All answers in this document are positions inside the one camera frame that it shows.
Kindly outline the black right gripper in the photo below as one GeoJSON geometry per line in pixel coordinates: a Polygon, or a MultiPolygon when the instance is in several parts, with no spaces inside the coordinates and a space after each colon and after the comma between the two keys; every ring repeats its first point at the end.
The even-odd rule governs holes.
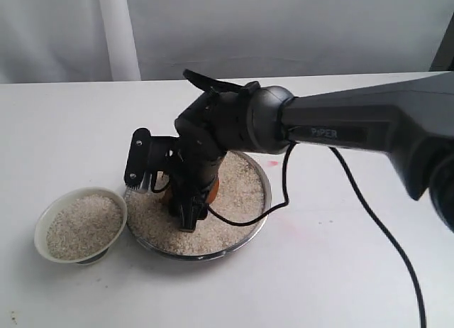
{"type": "Polygon", "coordinates": [[[228,151],[254,152],[253,96],[203,93],[176,119],[178,136],[151,136],[147,128],[132,135],[123,181],[127,188],[153,192],[156,174],[170,178],[170,215],[179,230],[194,232],[208,214],[206,198],[228,151]]]}

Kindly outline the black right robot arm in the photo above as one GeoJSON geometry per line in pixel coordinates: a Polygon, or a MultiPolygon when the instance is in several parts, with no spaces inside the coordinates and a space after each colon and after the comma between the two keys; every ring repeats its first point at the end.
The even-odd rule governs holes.
{"type": "Polygon", "coordinates": [[[170,179],[170,212],[193,231],[206,217],[218,170],[229,151],[280,154],[295,143],[384,153],[408,195],[428,192],[453,226],[453,73],[296,97],[280,86],[184,77],[201,95],[176,119],[177,136],[137,129],[124,173],[131,189],[170,179]]]}

